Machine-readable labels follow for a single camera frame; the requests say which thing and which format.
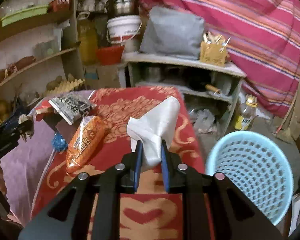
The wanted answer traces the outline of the brown paper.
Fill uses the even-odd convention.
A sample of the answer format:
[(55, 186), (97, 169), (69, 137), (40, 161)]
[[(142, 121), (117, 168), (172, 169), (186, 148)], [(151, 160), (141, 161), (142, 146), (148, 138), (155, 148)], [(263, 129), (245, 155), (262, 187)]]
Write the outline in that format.
[(23, 141), (27, 142), (27, 139), (31, 139), (34, 135), (34, 119), (32, 115), (22, 114), (18, 119), (18, 127), (20, 136)]

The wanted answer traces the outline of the white plastic bag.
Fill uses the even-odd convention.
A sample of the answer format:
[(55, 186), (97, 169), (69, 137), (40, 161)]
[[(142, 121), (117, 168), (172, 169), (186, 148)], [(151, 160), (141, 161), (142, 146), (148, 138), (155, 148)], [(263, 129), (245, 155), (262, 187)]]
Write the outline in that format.
[(171, 146), (180, 110), (179, 101), (170, 96), (149, 110), (142, 117), (131, 117), (127, 124), (131, 150), (136, 149), (137, 141), (143, 144), (142, 167), (147, 171), (161, 163), (161, 141)]

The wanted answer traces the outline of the red gold patterned cloth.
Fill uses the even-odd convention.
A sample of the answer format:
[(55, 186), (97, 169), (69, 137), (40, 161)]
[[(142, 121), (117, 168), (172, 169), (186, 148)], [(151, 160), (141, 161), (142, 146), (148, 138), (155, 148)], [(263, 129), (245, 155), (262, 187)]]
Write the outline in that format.
[(20, 239), (210, 239), (203, 165), (176, 88), (99, 89), (83, 147), (98, 146)]

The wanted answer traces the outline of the silver red foil wrapper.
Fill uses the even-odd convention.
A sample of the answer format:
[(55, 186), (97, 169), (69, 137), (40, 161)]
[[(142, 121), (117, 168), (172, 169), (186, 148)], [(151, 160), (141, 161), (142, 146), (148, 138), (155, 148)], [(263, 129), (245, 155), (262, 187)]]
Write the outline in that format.
[(55, 109), (51, 106), (48, 100), (44, 100), (40, 103), (36, 110), (36, 121), (41, 121), (44, 116), (47, 114), (52, 114), (55, 112)]

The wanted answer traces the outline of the blue crumpled wrapper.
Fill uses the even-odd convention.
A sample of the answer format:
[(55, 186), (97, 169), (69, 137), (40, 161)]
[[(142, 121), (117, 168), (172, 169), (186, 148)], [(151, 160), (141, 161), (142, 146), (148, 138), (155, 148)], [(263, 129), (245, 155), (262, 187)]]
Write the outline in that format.
[(68, 143), (59, 132), (54, 134), (51, 144), (56, 152), (61, 152), (68, 148)]

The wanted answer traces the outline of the black white printed packet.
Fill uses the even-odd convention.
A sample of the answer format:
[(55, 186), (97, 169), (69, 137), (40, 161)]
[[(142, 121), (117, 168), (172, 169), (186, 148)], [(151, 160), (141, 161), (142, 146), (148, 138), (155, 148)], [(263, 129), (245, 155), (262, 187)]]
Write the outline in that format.
[(49, 99), (49, 104), (69, 125), (87, 116), (96, 107), (94, 103), (75, 93), (54, 96)]

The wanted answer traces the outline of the light blue plastic basket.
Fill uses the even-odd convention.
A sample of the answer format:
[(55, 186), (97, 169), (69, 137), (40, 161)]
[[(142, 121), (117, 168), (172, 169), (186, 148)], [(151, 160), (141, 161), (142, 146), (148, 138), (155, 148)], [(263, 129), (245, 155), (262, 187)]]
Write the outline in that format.
[(223, 136), (210, 151), (205, 172), (225, 174), (274, 225), (289, 209), (292, 169), (281, 148), (264, 135), (237, 131)]

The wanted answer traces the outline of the cardboard box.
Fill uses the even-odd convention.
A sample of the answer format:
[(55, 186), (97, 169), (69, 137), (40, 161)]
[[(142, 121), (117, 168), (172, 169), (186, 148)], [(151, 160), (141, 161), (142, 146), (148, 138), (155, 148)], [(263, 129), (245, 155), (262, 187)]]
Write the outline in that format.
[(126, 88), (126, 63), (85, 67), (84, 78), (87, 89)]

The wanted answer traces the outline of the small steel pot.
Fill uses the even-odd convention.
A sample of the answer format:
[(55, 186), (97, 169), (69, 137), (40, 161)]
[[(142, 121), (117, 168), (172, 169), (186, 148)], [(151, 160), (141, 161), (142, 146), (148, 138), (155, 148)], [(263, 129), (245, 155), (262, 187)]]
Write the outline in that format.
[(144, 79), (149, 82), (159, 82), (162, 80), (160, 67), (146, 67)]

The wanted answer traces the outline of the red plastic bowl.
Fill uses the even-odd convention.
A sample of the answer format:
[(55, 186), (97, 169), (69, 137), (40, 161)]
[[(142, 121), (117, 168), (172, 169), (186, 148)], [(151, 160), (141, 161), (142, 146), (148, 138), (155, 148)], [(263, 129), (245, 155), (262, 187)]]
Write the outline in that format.
[(124, 46), (111, 46), (95, 50), (99, 63), (103, 66), (118, 64), (121, 62)]

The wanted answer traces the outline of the yellow oil jug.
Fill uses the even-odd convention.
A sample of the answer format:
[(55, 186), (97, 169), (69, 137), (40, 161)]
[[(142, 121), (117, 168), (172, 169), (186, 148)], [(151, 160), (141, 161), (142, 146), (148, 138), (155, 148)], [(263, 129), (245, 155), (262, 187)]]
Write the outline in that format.
[(95, 51), (97, 49), (96, 29), (90, 20), (88, 20), (90, 12), (83, 11), (77, 16), (77, 31), (80, 42), (79, 52), (81, 61), (88, 66), (96, 62)]

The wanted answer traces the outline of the grey cloth bag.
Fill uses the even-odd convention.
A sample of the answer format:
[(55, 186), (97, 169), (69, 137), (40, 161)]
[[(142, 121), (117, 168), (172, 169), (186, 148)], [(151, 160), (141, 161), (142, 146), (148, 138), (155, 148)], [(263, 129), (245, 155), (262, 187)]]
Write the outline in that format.
[(149, 12), (140, 52), (197, 60), (204, 23), (197, 15), (155, 6)]

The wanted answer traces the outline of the steel cooking pot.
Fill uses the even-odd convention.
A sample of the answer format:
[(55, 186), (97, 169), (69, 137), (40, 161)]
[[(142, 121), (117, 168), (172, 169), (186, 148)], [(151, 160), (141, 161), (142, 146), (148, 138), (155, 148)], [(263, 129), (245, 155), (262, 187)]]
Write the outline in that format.
[(138, 0), (112, 0), (109, 7), (111, 17), (138, 15)]

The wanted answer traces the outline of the striped pink red curtain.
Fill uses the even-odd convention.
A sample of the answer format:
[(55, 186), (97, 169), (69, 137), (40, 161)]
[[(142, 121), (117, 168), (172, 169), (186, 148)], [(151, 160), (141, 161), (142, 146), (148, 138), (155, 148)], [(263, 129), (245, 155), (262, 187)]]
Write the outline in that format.
[(300, 80), (299, 0), (140, 0), (200, 16), (212, 34), (229, 40), (233, 63), (247, 75), (245, 90), (271, 114), (284, 117)]

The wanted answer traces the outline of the wooden wall shelf unit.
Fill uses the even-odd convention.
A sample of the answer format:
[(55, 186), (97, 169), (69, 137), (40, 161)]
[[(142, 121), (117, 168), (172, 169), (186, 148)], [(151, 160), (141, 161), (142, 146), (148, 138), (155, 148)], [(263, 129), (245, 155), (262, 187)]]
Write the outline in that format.
[[(2, 27), (0, 23), (0, 100), (43, 94), (46, 85), (69, 75), (83, 79), (76, 0), (0, 0), (0, 17), (29, 7), (49, 5), (47, 14)], [(34, 47), (57, 39), (60, 52), (37, 60)]]

